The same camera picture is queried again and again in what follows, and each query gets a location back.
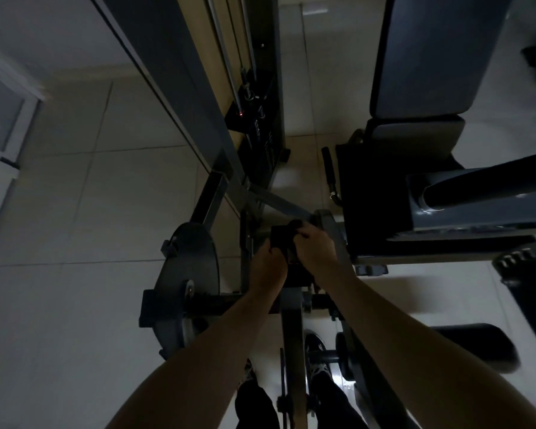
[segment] forearm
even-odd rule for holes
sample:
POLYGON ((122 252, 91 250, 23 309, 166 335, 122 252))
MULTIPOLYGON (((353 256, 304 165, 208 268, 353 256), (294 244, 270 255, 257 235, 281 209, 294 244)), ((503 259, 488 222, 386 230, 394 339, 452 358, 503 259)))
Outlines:
POLYGON ((322 268, 316 282, 423 429, 536 427, 536 410, 500 375, 355 274, 322 268))
POLYGON ((277 290, 243 296, 188 348, 156 369, 108 429, 217 428, 277 290))

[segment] black sneaker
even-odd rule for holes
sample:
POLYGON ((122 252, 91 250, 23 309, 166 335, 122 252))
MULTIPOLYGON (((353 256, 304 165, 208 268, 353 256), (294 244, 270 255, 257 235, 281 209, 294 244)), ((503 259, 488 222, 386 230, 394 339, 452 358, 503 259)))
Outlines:
MULTIPOLYGON (((304 339, 306 355, 309 352, 326 350, 326 346, 323 344, 322 339, 320 339, 320 337, 316 333, 307 329, 304 331, 304 334, 306 335, 304 339)), ((319 375, 320 373, 326 373, 329 377, 331 377, 330 365, 324 363, 312 364, 308 361, 307 375, 309 382, 311 382, 315 375, 319 375)))
POLYGON ((244 366, 244 376, 240 380, 238 387, 248 381, 254 381, 258 383, 258 379, 256 378, 256 372, 254 371, 254 366, 252 366, 252 361, 250 361, 249 358, 246 360, 246 365, 244 366))

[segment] gray frame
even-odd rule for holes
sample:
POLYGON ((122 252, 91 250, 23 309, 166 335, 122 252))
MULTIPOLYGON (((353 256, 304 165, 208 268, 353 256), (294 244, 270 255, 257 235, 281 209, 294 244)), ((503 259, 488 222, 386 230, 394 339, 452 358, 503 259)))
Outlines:
POLYGON ((177 0, 91 0, 201 163, 222 172, 236 211, 260 210, 177 0))

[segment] home gym machine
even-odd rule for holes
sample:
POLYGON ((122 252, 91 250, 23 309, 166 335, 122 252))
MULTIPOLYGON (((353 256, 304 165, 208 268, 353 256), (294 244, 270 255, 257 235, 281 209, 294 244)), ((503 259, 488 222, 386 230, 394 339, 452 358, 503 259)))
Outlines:
MULTIPOLYGON (((342 207, 343 223, 328 210, 310 212, 270 193, 283 149, 279 100, 251 100, 244 108, 254 116, 232 129, 249 136, 256 132, 258 143, 246 141, 237 153, 227 131, 234 115, 218 111, 176 0, 92 1, 211 169, 190 221, 161 247, 165 261, 155 287, 143 293, 139 324, 152 328, 164 359, 187 346, 211 317, 220 316, 247 291, 250 259, 270 238, 289 265, 285 286, 270 310, 282 319, 277 407, 285 427, 289 420, 291 427, 307 428, 307 412, 318 406, 306 385, 307 361, 339 364, 343 377, 355 381, 368 424, 417 427, 336 305, 318 293, 298 261, 292 243, 298 220, 325 230, 342 267, 358 275, 385 274, 387 265, 406 262, 491 259, 536 332, 536 156, 464 169, 451 154, 465 124, 458 114, 472 105, 511 0, 387 0, 372 119, 336 147, 341 193, 330 151, 322 151, 330 197, 342 207), (272 107, 263 113, 259 106, 264 102, 272 107), (272 115, 269 123, 263 114, 272 115), (261 168, 260 174, 253 172, 261 168), (210 236, 225 196, 241 223, 241 291, 231 294, 220 293, 210 236), (262 231, 264 205, 289 216, 290 223, 262 231), (328 310, 341 321, 336 349, 305 355, 302 315, 311 310, 328 310)), ((265 89, 281 97, 277 0, 242 0, 243 8, 246 4, 251 53, 257 68, 272 75, 272 85, 265 89)), ((243 100, 247 82, 258 86, 243 78, 237 91, 243 100)), ((435 329, 497 371, 511 372, 518 364, 515 347, 496 327, 435 329)))

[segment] handle grip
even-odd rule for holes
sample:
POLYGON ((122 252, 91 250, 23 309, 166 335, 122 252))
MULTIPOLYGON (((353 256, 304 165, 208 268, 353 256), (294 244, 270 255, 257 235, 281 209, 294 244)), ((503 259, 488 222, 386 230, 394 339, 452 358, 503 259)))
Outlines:
POLYGON ((326 180, 328 185, 336 183, 336 173, 334 171, 334 163, 331 160, 329 147, 322 147, 323 168, 326 170, 326 180))

